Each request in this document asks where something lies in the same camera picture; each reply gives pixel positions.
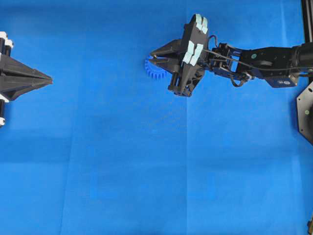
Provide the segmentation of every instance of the metal frame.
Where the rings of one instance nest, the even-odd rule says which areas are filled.
[[[313,83],[311,83],[297,98],[299,131],[311,144],[313,144],[312,105]]]
[[[306,43],[313,42],[313,0],[301,0],[303,29]],[[309,84],[313,82],[313,77],[309,78]]]

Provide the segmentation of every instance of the blue gear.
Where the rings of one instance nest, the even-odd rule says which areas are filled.
[[[166,76],[167,71],[161,69],[158,66],[152,64],[149,59],[152,59],[152,56],[148,56],[145,60],[145,70],[147,74],[154,79],[162,79]]]

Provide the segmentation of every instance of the black metal plate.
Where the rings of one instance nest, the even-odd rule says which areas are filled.
[[[297,98],[299,132],[313,144],[313,133],[310,129],[310,109],[313,106],[313,83]]]

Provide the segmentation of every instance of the black robotic arm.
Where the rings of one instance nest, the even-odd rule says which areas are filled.
[[[274,88],[297,86],[300,76],[313,72],[313,43],[243,50],[216,42],[209,50],[212,37],[216,40],[208,37],[207,19],[196,14],[184,26],[182,39],[151,52],[150,62],[172,74],[168,89],[174,94],[190,97],[205,71],[230,78],[235,87],[258,77]],[[233,62],[238,63],[234,70]]]
[[[11,58],[13,42],[0,32],[0,128],[5,125],[5,103],[52,84],[52,78]]]

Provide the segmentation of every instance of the wire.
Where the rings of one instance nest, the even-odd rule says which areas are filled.
[[[228,57],[228,56],[223,56],[223,55],[218,54],[218,53],[216,53],[214,51],[211,51],[211,50],[205,50],[204,49],[203,51],[209,52],[209,53],[217,55],[217,56],[219,56],[221,58],[224,58],[224,59],[227,59],[227,60],[231,60],[231,61],[237,62],[239,64],[245,65],[247,67],[250,67],[252,69],[256,69],[256,70],[260,70],[260,71],[286,71],[286,70],[313,69],[313,67],[290,67],[290,68],[285,68],[285,69],[263,69],[263,68],[259,68],[259,67],[253,66],[253,65],[247,64],[245,62],[239,61],[239,60],[235,60],[235,59],[233,59],[231,57]]]
[[[235,82],[235,80],[234,80],[234,78],[233,78],[232,75],[230,76],[230,80],[231,80],[231,83],[233,84],[234,87],[242,87],[243,84],[246,82],[246,81],[244,81],[243,79],[241,79],[241,80],[240,80],[240,83],[237,84],[237,83]]]
[[[210,40],[211,40],[211,38],[215,38],[215,46],[216,46],[216,47],[219,47],[219,46],[217,45],[217,36],[216,36],[216,35],[211,35],[211,36],[209,37],[208,45],[210,45]]]
[[[209,59],[211,61],[219,61],[219,62],[225,62],[225,60],[219,60],[219,59]]]

